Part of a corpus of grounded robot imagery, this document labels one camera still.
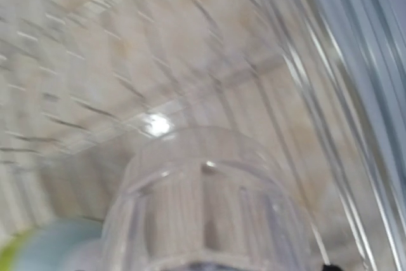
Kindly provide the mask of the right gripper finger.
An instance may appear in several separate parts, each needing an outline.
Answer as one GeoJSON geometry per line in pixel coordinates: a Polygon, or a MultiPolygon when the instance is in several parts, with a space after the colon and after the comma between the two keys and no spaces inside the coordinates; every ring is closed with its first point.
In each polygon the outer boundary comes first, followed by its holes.
{"type": "Polygon", "coordinates": [[[335,264],[324,264],[322,271],[341,271],[341,267],[335,264]]]}

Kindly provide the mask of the clear glass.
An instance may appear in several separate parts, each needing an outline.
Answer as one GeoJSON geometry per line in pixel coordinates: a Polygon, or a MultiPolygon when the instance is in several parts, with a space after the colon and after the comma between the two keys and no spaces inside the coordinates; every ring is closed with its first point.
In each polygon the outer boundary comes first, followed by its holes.
{"type": "Polygon", "coordinates": [[[268,151],[200,126],[144,144],[106,216],[99,270],[310,270],[300,210],[268,151]]]}

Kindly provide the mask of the white patterned bowl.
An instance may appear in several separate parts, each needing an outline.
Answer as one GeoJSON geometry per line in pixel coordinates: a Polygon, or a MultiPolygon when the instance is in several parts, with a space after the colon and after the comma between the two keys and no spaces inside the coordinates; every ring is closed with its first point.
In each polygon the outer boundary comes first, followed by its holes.
{"type": "Polygon", "coordinates": [[[62,218],[35,229],[16,252],[12,270],[59,270],[71,251],[98,239],[102,223],[88,218],[62,218]]]}

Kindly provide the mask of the yellow-green bowl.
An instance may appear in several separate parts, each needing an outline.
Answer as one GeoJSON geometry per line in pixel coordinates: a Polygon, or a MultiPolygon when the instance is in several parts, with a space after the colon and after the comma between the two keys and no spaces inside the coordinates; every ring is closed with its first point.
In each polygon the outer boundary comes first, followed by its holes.
{"type": "Polygon", "coordinates": [[[15,269],[20,251],[32,233],[33,230],[20,232],[1,248],[1,271],[12,271],[15,269]]]}

